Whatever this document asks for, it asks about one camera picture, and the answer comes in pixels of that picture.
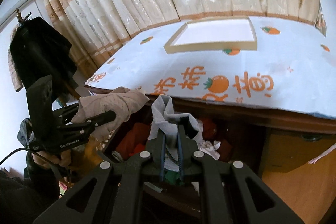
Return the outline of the person's left hand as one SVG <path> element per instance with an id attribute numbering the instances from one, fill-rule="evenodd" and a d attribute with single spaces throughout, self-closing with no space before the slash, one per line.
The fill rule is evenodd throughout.
<path id="1" fill-rule="evenodd" d="M 60 156 L 51 155 L 48 152 L 40 151 L 38 155 L 33 154 L 33 161 L 43 168 L 50 168 L 49 161 L 61 167 L 68 167 L 71 163 L 71 151 L 63 151 Z"/>

